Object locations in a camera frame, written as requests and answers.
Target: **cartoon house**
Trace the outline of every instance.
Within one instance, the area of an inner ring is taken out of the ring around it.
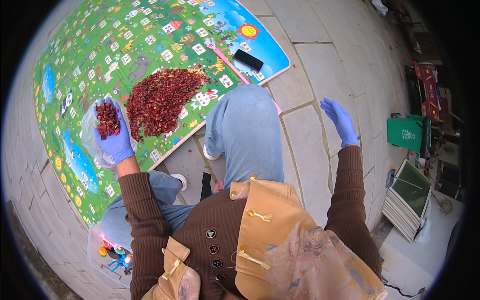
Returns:
[[[182,23],[183,21],[170,21],[167,25],[162,27],[162,30],[165,33],[172,32],[174,30],[179,29]]]

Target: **person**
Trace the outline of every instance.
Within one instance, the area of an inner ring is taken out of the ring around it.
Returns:
[[[182,188],[178,178],[140,171],[119,110],[119,135],[98,139],[117,163],[122,192],[101,224],[112,242],[132,250],[132,300],[386,296],[365,225],[350,115],[328,98],[321,108],[342,140],[325,228],[283,183],[279,118],[262,87],[239,86],[208,113],[204,152],[208,159],[225,154],[227,170],[224,189],[197,205],[172,205]]]

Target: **hand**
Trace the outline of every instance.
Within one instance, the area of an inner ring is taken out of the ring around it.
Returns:
[[[327,116],[335,124],[336,132],[342,139],[342,147],[349,144],[359,144],[357,134],[353,128],[352,118],[348,111],[341,107],[336,101],[324,98],[320,101],[320,107],[325,110]]]
[[[112,99],[107,98],[106,102],[112,102]],[[120,121],[120,133],[119,135],[109,135],[105,140],[102,140],[100,137],[100,133],[98,129],[94,129],[96,140],[98,141],[98,145],[102,148],[105,152],[113,156],[113,160],[115,163],[119,163],[122,160],[135,155],[135,152],[130,145],[130,134],[127,129],[127,124],[125,123],[125,119],[121,114],[120,106],[117,103],[114,104],[115,108],[118,110],[117,117]]]

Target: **tan jacket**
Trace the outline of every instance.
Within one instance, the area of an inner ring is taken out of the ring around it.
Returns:
[[[236,253],[235,285],[249,299],[381,300],[375,273],[330,230],[318,227],[286,183],[232,183],[230,198],[247,199]],[[190,249],[169,238],[165,273],[145,300],[198,299],[200,276],[183,263]]]

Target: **sleeve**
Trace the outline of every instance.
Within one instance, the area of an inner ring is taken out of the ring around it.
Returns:
[[[132,226],[132,300],[141,299],[163,274],[164,256],[161,249],[167,246],[168,237],[172,233],[171,225],[158,209],[148,178],[146,172],[119,178],[127,210],[125,219]]]
[[[338,152],[335,190],[325,230],[333,231],[380,278],[380,253],[365,225],[361,149],[347,146]]]

